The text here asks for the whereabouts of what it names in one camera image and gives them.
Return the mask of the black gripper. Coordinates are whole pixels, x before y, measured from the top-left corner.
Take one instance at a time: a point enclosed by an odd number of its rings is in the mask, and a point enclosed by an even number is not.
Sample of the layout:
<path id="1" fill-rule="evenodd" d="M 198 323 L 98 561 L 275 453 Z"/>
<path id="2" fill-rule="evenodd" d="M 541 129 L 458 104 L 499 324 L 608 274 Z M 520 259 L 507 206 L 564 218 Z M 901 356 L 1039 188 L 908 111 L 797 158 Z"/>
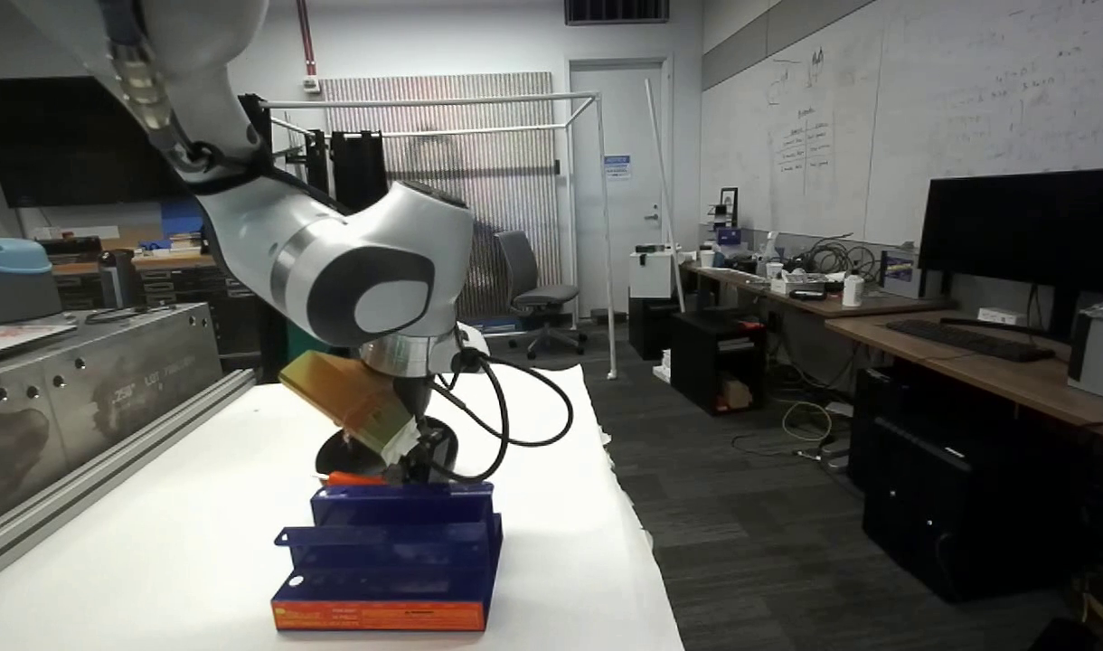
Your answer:
<path id="1" fill-rule="evenodd" d="M 320 474 L 365 474 L 392 486 L 450 486 L 458 442 L 427 411 L 427 378 L 392 378 L 373 405 L 320 453 Z"/>

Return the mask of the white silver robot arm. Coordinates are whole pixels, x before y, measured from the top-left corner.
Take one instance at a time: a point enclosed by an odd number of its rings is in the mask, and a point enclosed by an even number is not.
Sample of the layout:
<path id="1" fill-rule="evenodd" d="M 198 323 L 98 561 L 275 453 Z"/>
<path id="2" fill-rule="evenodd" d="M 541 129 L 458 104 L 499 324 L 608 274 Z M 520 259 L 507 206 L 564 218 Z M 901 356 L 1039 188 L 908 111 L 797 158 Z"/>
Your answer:
<path id="1" fill-rule="evenodd" d="M 320 341 L 305 360 L 335 368 L 311 395 L 335 424 L 320 466 L 450 481 L 455 434 L 427 403 L 458 356 L 474 218 L 409 186 L 344 213 L 275 171 L 228 80 L 271 0 L 12 4 L 140 128 L 197 195 L 223 266 Z"/>

